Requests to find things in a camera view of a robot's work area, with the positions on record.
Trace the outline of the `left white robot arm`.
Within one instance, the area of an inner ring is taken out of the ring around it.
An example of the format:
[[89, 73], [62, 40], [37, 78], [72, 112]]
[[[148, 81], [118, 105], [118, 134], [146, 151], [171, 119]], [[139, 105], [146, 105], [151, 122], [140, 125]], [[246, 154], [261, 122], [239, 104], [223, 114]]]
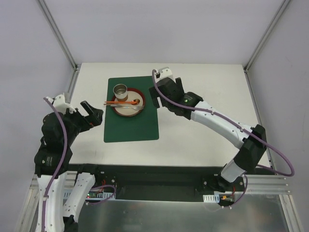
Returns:
[[34, 158], [40, 192], [36, 231], [74, 232], [78, 228], [77, 216], [83, 200], [91, 188], [101, 185], [102, 176], [97, 172], [79, 174], [81, 184], [73, 190], [77, 205], [64, 213], [64, 185], [73, 155], [70, 147], [81, 132], [102, 124], [103, 110], [83, 101], [81, 106], [88, 113], [83, 116], [64, 99], [44, 100], [53, 111], [43, 118], [41, 145]]

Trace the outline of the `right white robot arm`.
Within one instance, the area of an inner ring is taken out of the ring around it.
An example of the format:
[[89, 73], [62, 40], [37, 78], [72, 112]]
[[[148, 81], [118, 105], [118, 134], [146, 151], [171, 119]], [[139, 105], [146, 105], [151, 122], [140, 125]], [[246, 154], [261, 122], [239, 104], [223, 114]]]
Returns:
[[203, 98], [183, 90], [180, 78], [164, 78], [149, 93], [155, 108], [166, 107], [177, 116], [198, 122], [223, 136], [239, 151], [224, 165], [219, 174], [207, 181], [213, 190], [225, 192], [232, 188], [235, 180], [246, 172], [253, 172], [263, 156], [266, 146], [266, 130], [261, 125], [250, 127], [218, 113]]

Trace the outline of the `green placemat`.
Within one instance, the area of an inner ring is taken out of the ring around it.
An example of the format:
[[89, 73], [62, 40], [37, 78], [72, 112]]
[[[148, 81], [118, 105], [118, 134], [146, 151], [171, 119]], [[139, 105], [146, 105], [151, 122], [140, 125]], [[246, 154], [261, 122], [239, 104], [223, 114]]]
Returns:
[[128, 87], [128, 100], [139, 98], [144, 105], [141, 111], [115, 109], [107, 106], [104, 122], [104, 139], [106, 143], [148, 141], [159, 139], [157, 109], [153, 106], [149, 88], [153, 87], [151, 76], [109, 78], [107, 101], [114, 101], [113, 88], [117, 84]]

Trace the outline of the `steel cup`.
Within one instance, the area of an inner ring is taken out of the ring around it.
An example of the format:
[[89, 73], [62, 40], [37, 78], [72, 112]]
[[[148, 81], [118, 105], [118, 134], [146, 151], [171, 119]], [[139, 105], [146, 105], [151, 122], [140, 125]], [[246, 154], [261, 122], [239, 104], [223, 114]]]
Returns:
[[127, 86], [124, 84], [117, 84], [113, 88], [115, 98], [120, 102], [125, 102], [128, 99]]

